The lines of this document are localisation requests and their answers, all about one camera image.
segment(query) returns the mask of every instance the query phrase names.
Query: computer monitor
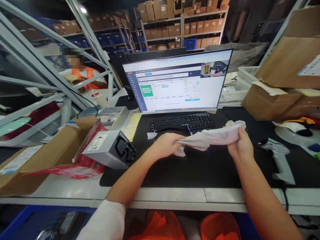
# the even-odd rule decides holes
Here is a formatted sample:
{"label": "computer monitor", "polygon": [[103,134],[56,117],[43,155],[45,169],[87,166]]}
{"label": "computer monitor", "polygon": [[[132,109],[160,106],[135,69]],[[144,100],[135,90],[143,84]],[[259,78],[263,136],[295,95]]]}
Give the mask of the computer monitor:
{"label": "computer monitor", "polygon": [[123,64],[142,114],[216,109],[232,49]]}

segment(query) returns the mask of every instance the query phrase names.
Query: worker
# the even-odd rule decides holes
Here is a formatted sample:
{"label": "worker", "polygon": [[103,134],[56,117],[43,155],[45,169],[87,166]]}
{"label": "worker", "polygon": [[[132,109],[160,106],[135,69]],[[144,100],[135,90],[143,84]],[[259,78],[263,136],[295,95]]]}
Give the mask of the worker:
{"label": "worker", "polygon": [[[240,139],[228,145],[239,174],[247,209],[262,239],[302,240],[298,228],[290,218],[263,176],[253,156],[248,134],[238,129]],[[117,240],[124,234],[126,207],[134,199],[143,179],[153,163],[174,153],[184,138],[174,133],[160,136],[155,143],[118,179],[105,200],[81,230],[77,240]],[[230,213],[208,215],[200,224],[202,240],[237,240],[241,236]],[[126,239],[179,239],[185,240],[182,228],[172,211],[148,210],[146,226],[140,234]]]}
{"label": "worker", "polygon": [[[100,74],[100,72],[94,68],[86,67],[84,65],[84,57],[79,52],[71,49],[71,48],[61,48],[62,55],[65,56],[69,67],[64,71],[59,72],[62,76],[69,76],[69,75],[77,75],[78,80],[84,81],[89,78],[93,78]],[[84,85],[86,90],[89,89],[106,89],[108,88],[107,82],[104,77],[100,77],[97,80]]]}

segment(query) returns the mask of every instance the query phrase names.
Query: white cloth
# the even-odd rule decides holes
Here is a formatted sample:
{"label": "white cloth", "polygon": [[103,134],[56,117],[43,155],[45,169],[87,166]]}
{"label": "white cloth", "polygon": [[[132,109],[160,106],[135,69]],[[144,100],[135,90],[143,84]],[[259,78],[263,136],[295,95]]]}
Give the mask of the white cloth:
{"label": "white cloth", "polygon": [[190,146],[200,151],[206,151],[210,145],[227,145],[239,139],[238,128],[246,129],[244,121],[228,121],[224,128],[202,130],[194,135],[176,141],[181,146],[174,152],[174,155],[184,157],[184,147]]}
{"label": "white cloth", "polygon": [[126,207],[104,200],[81,230],[77,240],[119,240],[124,233]]}
{"label": "white cloth", "polygon": [[[87,78],[87,70],[84,69],[83,71],[80,71],[79,72],[81,73],[81,76]],[[72,69],[71,68],[68,68],[66,70],[63,70],[61,72],[59,72],[62,76],[69,76],[69,75],[72,75]],[[93,76],[97,76],[98,74],[100,74],[97,70],[93,70]],[[104,82],[105,84],[107,84],[106,80],[103,78],[103,77],[100,77],[98,78],[96,81],[98,82]]]}

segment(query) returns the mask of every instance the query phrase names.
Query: monitor screen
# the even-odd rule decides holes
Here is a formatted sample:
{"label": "monitor screen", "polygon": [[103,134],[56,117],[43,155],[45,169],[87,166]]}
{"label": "monitor screen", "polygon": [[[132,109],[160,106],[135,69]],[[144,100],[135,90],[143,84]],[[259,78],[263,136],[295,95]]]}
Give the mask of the monitor screen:
{"label": "monitor screen", "polygon": [[232,49],[123,64],[141,113],[218,106]]}

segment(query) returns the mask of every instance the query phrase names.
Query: computer keyboard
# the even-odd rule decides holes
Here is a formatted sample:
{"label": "computer keyboard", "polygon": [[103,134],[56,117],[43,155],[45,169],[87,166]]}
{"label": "computer keyboard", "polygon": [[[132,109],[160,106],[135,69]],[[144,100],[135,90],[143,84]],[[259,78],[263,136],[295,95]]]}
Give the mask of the computer keyboard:
{"label": "computer keyboard", "polygon": [[165,128],[177,128],[181,125],[188,125],[190,130],[214,127],[208,113],[198,113],[185,116],[161,118],[151,121],[151,132],[157,132]]}

